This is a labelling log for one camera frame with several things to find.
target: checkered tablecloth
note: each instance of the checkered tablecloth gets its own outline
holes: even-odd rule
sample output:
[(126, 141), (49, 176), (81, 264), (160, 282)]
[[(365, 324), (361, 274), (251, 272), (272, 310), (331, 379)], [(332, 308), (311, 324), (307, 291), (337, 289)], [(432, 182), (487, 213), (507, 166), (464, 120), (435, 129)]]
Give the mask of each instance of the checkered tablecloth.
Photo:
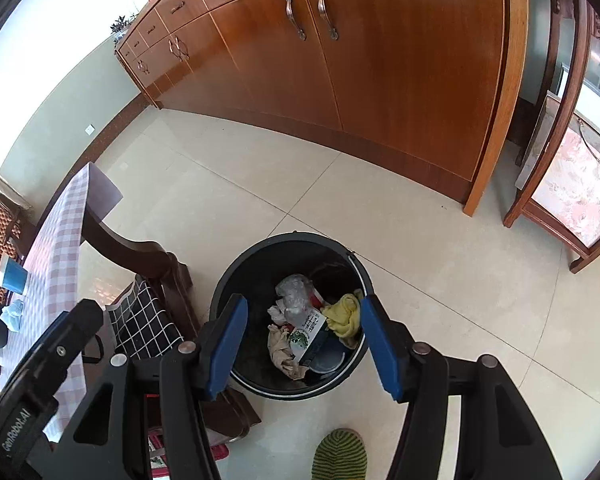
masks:
[[(78, 256), (82, 219), (86, 207), (102, 220), (122, 198), (118, 188), (94, 164), (82, 168), (66, 186), (46, 218), (24, 268), (29, 271), (20, 332), (9, 332), (4, 348), (0, 386), (6, 384), (24, 354), (56, 317), (78, 301)], [(67, 379), (56, 393), (58, 413), (45, 428), (49, 440), (57, 442), (86, 393), (82, 357), (71, 364)]]

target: tile floor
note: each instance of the tile floor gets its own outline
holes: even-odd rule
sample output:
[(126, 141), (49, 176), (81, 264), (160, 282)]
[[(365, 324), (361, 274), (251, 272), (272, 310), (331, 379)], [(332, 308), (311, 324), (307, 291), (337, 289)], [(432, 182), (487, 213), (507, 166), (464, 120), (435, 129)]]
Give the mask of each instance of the tile floor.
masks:
[[(506, 146), (474, 218), (404, 177), (269, 130), (148, 108), (97, 165), (123, 193), (107, 217), (119, 234), (156, 240), (189, 266), (198, 315), (238, 254), (272, 234), (315, 231), (355, 250), (391, 317), (445, 354), (496, 355), (520, 386), (565, 480), (600, 458), (600, 260), (578, 275), (569, 251), (524, 218)], [(88, 245), (80, 294), (106, 303), (131, 274)], [(404, 406), (391, 402), (369, 354), (343, 384), (311, 400), (250, 395), (262, 418), (219, 462), (222, 478), (306, 479), (330, 430), (358, 431), (368, 475), (384, 478)], [(459, 403), (452, 398), (439, 478), (453, 476)]]

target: black trash can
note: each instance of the black trash can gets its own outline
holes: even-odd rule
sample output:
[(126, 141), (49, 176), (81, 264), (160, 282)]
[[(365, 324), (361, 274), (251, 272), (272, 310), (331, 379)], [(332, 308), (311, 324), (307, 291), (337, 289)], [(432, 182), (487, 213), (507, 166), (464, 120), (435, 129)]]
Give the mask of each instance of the black trash can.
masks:
[(317, 234), (273, 236), (238, 256), (216, 286), (209, 316), (219, 316), (234, 292), (247, 299), (247, 327), (231, 375), (248, 390), (270, 399), (301, 400), (328, 392), (352, 373), (367, 348), (363, 334), (340, 367), (326, 375), (309, 370), (303, 380), (293, 381), (278, 370), (267, 349), (267, 327), (272, 323), (267, 309), (276, 302), (276, 285), (290, 274), (307, 276), (328, 303), (357, 288), (365, 295), (373, 293), (371, 280), (355, 255)]

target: white wall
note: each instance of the white wall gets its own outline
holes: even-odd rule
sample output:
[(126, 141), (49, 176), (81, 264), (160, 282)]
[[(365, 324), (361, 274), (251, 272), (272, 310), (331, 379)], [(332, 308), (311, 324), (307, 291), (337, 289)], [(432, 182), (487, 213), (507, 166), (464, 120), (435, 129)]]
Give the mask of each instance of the white wall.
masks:
[[(86, 56), (35, 111), (0, 167), (37, 220), (86, 147), (139, 94), (108, 38)], [(85, 128), (95, 131), (88, 136)]]
[(0, 166), (61, 79), (147, 0), (22, 0), (0, 30)]
[(526, 38), (525, 68), (522, 73), (519, 96), (536, 103), (549, 47), (551, 22), (550, 0), (529, 0), (528, 33)]

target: yellow cloth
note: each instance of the yellow cloth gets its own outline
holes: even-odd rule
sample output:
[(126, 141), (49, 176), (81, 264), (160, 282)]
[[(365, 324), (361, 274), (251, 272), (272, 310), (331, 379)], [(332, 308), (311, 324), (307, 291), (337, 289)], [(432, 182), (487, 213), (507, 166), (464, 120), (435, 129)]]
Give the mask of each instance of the yellow cloth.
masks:
[(345, 294), (338, 303), (326, 306), (322, 315), (327, 318), (327, 326), (340, 338), (344, 346), (355, 348), (358, 344), (356, 335), (360, 331), (360, 302), (355, 294)]

